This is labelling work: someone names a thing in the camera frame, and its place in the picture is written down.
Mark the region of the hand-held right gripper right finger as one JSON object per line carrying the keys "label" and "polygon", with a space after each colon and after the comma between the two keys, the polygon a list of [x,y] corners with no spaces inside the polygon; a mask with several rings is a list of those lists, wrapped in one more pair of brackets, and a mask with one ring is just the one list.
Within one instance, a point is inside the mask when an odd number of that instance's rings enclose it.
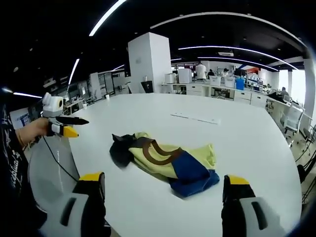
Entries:
{"label": "hand-held right gripper right finger", "polygon": [[279,215],[238,176],[224,176],[221,218],[224,237],[282,236]]}

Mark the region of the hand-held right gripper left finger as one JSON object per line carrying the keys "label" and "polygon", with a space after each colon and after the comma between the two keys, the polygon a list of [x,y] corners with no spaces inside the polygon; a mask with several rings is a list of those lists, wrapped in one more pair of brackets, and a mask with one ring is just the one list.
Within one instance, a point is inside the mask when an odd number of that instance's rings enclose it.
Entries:
{"label": "hand-held right gripper left finger", "polygon": [[39,229],[44,237],[99,237],[106,234],[105,174],[81,176],[71,192],[50,204]]}

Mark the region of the person's left hand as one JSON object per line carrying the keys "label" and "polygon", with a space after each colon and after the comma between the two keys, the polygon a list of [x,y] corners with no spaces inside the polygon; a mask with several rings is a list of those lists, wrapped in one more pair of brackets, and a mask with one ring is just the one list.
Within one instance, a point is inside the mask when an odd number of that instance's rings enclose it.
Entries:
{"label": "person's left hand", "polygon": [[17,139],[24,148],[38,136],[45,136],[48,133],[49,121],[47,118],[38,118],[30,124],[15,130]]}

